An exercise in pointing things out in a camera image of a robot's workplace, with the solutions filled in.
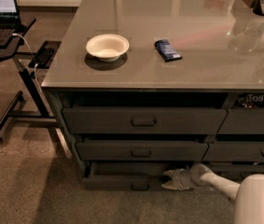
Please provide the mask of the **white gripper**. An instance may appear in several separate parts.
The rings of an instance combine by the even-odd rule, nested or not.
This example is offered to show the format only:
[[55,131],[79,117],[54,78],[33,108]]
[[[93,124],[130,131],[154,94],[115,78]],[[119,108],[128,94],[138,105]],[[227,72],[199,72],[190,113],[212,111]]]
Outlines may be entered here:
[[171,182],[166,182],[161,184],[164,189],[169,190],[184,190],[192,189],[196,187],[196,184],[190,177],[189,170],[185,169],[176,169],[176,170],[167,170],[162,173],[162,175],[169,176]]

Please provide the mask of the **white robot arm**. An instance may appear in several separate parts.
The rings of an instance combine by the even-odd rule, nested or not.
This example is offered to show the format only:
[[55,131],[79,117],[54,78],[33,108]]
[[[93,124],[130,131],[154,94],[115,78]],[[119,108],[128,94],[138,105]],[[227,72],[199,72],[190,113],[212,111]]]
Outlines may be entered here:
[[264,224],[264,175],[255,174],[236,183],[215,174],[198,163],[189,170],[174,169],[163,173],[169,178],[161,186],[170,190],[187,190],[211,187],[234,202],[233,224]]

